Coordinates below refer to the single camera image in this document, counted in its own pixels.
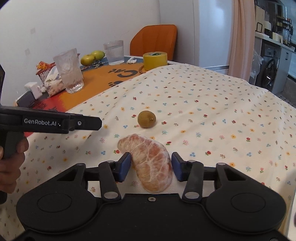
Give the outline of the person's left hand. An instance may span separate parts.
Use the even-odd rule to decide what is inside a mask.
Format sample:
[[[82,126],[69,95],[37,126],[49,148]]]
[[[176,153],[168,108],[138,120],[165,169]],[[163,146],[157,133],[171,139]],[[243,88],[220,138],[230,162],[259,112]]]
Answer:
[[[11,194],[16,188],[16,180],[20,177],[20,166],[25,160],[25,152],[29,148],[29,142],[24,137],[16,146],[16,153],[4,159],[4,150],[1,147],[1,191]]]

